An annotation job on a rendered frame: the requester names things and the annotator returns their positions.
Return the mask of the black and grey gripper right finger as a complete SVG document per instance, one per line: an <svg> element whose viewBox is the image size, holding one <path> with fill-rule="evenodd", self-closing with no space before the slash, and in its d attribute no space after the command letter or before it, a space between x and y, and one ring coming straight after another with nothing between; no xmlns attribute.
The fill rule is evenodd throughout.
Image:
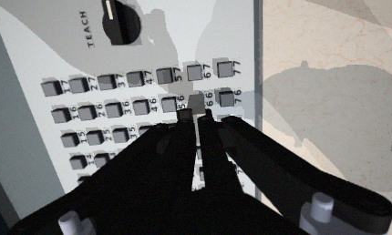
<svg viewBox="0 0 392 235"><path fill-rule="evenodd" d="M262 235L232 161L288 220L311 235L387 235L392 203L326 173L235 116L214 121L196 95L211 235ZM200 137L199 137L200 136Z"/></svg>

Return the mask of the dark grey control console with keypad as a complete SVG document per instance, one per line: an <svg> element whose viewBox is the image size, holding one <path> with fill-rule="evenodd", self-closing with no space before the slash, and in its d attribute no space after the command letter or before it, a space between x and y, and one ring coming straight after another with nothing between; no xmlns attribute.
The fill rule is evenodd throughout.
<svg viewBox="0 0 392 235"><path fill-rule="evenodd" d="M263 0L0 0L0 34L0 235L189 95L263 132Z"/></svg>

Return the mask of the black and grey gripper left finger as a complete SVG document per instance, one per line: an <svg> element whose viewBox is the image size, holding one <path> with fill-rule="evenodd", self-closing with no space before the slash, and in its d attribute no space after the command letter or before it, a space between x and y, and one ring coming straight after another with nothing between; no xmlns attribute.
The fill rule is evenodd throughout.
<svg viewBox="0 0 392 235"><path fill-rule="evenodd" d="M187 108L176 111L175 127L152 126L6 235L96 235L125 211L113 235L168 235L178 189L192 188L199 146L195 110L196 95L189 95Z"/></svg>

